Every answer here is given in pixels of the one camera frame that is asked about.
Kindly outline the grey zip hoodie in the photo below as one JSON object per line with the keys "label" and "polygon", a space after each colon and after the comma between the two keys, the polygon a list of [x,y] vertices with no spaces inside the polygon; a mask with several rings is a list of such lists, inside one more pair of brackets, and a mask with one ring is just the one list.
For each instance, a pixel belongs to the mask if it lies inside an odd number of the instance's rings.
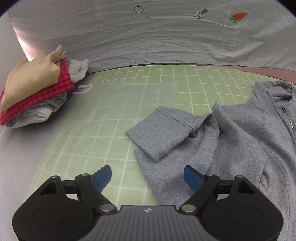
{"label": "grey zip hoodie", "polygon": [[158,107],[126,133],[157,202],[181,206],[189,165],[222,179],[245,176],[283,215],[280,240],[295,240],[295,86],[256,82],[244,104],[214,104],[195,116]]}

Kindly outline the beige folded garment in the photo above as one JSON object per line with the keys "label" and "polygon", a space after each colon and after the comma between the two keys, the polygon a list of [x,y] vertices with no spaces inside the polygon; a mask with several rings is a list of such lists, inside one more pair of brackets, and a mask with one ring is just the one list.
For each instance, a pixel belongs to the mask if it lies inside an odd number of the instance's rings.
{"label": "beige folded garment", "polygon": [[50,54],[40,54],[32,61],[24,58],[10,72],[1,99],[3,111],[38,91],[58,83],[61,67],[58,61],[65,58],[63,46],[58,45]]}

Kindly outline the black folded garment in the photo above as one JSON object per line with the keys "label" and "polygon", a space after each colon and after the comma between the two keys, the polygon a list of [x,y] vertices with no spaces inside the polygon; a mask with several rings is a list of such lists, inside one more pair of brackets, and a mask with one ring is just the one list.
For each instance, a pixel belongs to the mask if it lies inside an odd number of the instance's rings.
{"label": "black folded garment", "polygon": [[46,107],[52,110],[51,115],[46,120],[47,123],[51,123],[57,117],[62,107],[64,106],[66,101],[69,100],[69,98],[72,96],[74,91],[75,90],[70,90],[68,92],[57,95],[45,101]]}

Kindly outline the grey carrot print sheet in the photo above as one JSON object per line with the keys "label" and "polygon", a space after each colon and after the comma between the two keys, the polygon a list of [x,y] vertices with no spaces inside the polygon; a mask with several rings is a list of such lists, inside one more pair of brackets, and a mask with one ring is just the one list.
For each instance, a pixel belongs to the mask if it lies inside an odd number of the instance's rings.
{"label": "grey carrot print sheet", "polygon": [[62,45],[93,72],[186,63],[295,70],[295,16],[278,1],[19,1],[26,55]]}

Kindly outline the red checked folded garment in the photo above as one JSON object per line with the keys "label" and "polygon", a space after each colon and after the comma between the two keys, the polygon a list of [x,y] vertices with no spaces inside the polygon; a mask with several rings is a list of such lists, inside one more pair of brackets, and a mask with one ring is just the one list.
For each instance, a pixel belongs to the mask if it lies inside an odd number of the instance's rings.
{"label": "red checked folded garment", "polygon": [[27,108],[38,104],[42,101],[48,100],[52,97],[64,94],[68,91],[74,90],[75,86],[72,83],[67,59],[61,61],[61,73],[58,78],[58,83],[50,87],[44,88],[39,92],[29,96],[28,98],[16,103],[12,107],[8,108],[5,111],[1,111],[1,125],[7,124],[10,120],[20,114],[22,111],[25,111]]}

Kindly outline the light grey folded garment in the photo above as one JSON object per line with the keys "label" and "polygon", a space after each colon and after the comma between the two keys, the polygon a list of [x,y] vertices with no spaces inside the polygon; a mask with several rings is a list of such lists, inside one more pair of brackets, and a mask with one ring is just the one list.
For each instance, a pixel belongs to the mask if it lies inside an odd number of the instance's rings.
{"label": "light grey folded garment", "polygon": [[1,125],[21,128],[42,123],[53,116],[69,99],[88,71],[89,59],[83,61],[63,59],[58,83],[20,101],[6,111],[1,111]]}

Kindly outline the green grid cutting mat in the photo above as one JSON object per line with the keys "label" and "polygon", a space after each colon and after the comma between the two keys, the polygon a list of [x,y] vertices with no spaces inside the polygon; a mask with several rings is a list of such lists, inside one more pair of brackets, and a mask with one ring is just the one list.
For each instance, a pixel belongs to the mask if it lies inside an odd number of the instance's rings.
{"label": "green grid cutting mat", "polygon": [[158,106],[195,115],[215,102],[244,103],[266,74],[221,66],[144,65],[96,73],[91,89],[73,95],[49,126],[46,146],[30,183],[32,194],[52,175],[64,180],[108,165],[112,178],[103,195],[116,206],[155,205],[126,131]]}

